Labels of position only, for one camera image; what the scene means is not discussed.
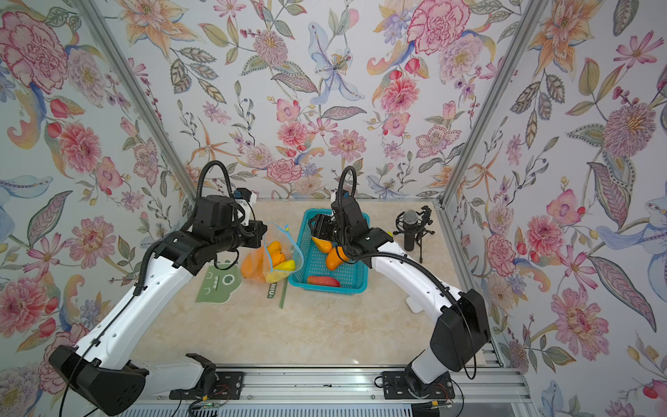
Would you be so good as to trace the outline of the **small yellow-orange mango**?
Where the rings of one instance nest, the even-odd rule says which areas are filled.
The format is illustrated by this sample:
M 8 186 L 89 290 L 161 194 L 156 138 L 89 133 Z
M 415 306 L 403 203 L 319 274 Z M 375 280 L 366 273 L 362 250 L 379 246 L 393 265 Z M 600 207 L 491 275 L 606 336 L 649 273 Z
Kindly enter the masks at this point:
M 333 243 L 330 241 L 322 240 L 316 237 L 311 238 L 314 246 L 319 250 L 319 252 L 328 255 L 333 250 Z

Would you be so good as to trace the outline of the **large orange mango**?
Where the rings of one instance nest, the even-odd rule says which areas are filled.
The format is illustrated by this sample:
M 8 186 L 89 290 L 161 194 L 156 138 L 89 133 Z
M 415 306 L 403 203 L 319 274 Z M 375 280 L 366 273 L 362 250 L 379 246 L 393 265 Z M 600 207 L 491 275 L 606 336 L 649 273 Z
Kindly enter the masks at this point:
M 282 264 L 283 262 L 286 262 L 287 257 L 282 252 L 281 253 L 274 253 L 274 255 L 270 256 L 270 260 L 271 260 L 272 266 L 275 268 L 278 265 Z

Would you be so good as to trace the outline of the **teal plastic basket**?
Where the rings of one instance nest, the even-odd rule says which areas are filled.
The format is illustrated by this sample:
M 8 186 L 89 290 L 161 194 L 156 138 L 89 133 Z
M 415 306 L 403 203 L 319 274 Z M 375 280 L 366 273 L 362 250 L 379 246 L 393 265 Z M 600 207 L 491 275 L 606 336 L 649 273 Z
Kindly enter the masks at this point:
M 327 255 L 319 252 L 311 240 L 310 230 L 307 227 L 307 221 L 316 214 L 332 215 L 332 210 L 325 208 L 310 208 L 302 219 L 300 234 L 297 241 L 298 247 L 304 256 L 304 265 L 299 272 L 292 274 L 288 281 L 297 288 L 309 291 L 319 291 L 338 295 L 358 295 L 363 293 L 368 286 L 369 269 L 362 263 L 354 265 L 343 264 L 335 271 L 330 271 L 326 267 Z M 340 288 L 321 287 L 307 284 L 309 276 L 330 276 L 340 282 Z

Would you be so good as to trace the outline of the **clear blue-zip bag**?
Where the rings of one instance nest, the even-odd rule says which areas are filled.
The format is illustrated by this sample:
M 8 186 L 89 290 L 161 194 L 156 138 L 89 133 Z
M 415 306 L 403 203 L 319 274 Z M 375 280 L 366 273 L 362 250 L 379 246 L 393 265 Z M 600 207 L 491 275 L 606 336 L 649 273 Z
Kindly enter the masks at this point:
M 299 272 L 303 265 L 304 256 L 289 229 L 269 223 L 260 248 L 244 252 L 241 275 L 245 279 L 274 284 Z

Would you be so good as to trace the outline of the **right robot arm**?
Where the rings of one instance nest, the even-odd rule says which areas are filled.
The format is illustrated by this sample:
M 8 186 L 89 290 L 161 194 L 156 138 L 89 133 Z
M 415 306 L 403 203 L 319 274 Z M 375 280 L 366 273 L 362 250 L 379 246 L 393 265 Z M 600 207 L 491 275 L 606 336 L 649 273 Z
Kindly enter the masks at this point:
M 463 291 L 444 283 L 413 260 L 387 231 L 370 227 L 355 199 L 356 185 L 356 169 L 347 166 L 332 194 L 332 213 L 308 221 L 311 236 L 333 242 L 335 260 L 363 263 L 388 278 L 434 322 L 428 347 L 404 371 L 413 396 L 425 398 L 449 372 L 463 370 L 468 379 L 474 379 L 477 352 L 491 337 L 483 296 L 474 289 Z

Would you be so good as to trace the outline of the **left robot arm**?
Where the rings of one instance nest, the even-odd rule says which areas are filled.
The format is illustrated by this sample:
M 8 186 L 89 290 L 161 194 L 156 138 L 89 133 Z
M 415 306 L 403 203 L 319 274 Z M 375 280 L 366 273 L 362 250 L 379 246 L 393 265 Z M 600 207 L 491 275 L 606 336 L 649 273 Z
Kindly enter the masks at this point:
M 149 246 L 137 281 L 121 302 L 76 345 L 59 346 L 50 355 L 65 390 L 105 415 L 121 415 L 139 399 L 173 391 L 203 400 L 220 385 L 215 364 L 199 354 L 156 367 L 130 359 L 162 310 L 207 264 L 216 263 L 222 252 L 239 254 L 241 248 L 262 245 L 267 225 L 255 219 L 249 190 L 203 194 L 206 175 L 214 167 L 229 177 L 220 161 L 204 166 L 193 214 L 180 229 Z

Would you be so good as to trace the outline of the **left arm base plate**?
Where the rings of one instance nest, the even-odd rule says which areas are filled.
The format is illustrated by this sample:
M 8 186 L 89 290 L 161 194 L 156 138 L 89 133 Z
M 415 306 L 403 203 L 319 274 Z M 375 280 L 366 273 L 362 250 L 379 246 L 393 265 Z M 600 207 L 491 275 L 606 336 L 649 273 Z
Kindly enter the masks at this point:
M 192 389 L 170 391 L 168 398 L 175 401 L 217 401 L 239 400 L 244 382 L 243 372 L 216 372 L 215 375 L 203 375 Z

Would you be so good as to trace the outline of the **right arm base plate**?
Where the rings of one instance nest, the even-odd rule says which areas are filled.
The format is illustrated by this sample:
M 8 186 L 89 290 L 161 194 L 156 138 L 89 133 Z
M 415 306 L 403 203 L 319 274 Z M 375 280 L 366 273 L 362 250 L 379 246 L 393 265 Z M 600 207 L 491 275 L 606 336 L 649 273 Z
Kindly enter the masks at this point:
M 384 371 L 375 378 L 373 383 L 382 389 L 386 400 L 449 401 L 456 398 L 449 372 L 444 373 L 434 382 L 423 383 L 405 370 Z

